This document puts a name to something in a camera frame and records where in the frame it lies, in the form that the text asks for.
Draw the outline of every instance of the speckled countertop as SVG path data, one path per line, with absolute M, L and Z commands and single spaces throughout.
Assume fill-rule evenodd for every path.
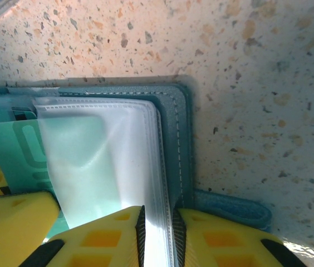
M 314 266 L 314 0 L 98 2 L 20 0 L 0 86 L 188 85 L 196 186 L 269 207 Z

